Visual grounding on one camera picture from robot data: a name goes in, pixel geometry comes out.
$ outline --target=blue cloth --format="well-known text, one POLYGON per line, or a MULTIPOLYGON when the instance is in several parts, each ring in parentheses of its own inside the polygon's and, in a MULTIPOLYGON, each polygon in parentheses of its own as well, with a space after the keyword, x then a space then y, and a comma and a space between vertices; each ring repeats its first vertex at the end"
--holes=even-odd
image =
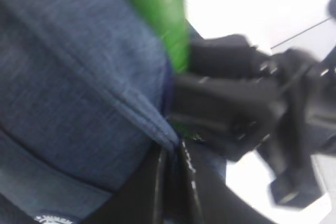
POLYGON ((21 209, 82 218, 152 141, 173 151, 172 73, 126 0, 0 0, 0 30, 0 192, 21 209))

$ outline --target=black plastic part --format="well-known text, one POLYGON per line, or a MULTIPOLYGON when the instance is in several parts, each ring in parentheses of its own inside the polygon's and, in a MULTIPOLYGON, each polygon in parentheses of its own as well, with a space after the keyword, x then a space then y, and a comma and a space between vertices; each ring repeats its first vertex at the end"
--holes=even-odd
POLYGON ((81 224, 163 223, 166 152, 153 144, 124 186, 81 224))
POLYGON ((272 79, 238 81, 192 74, 178 74, 174 79, 171 119, 191 125, 201 135, 227 135, 238 127, 230 133, 229 142, 222 142, 223 152, 234 161, 266 140, 285 111, 286 104, 272 79))
POLYGON ((321 75, 318 63, 303 51, 288 50, 274 57, 289 108, 272 139, 261 145, 259 152, 276 174, 271 184, 275 202, 304 208, 322 196, 311 164, 311 143, 305 137, 307 106, 315 103, 320 93, 316 80, 321 75))
POLYGON ((265 77, 271 66, 271 58, 247 41, 234 44, 227 37, 192 40, 189 61, 190 73, 226 79, 265 77))
POLYGON ((223 179, 205 165, 197 150, 194 141, 181 144, 193 224, 273 223, 237 197, 223 179))
POLYGON ((336 0, 329 1, 328 10, 329 10, 331 17, 336 19, 336 0))

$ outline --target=green object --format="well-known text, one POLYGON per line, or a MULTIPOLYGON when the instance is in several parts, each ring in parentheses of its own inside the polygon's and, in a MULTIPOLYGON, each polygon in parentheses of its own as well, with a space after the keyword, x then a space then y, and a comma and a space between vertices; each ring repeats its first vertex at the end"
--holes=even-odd
POLYGON ((129 0, 164 41, 176 72, 188 67, 188 31, 183 0, 129 0))

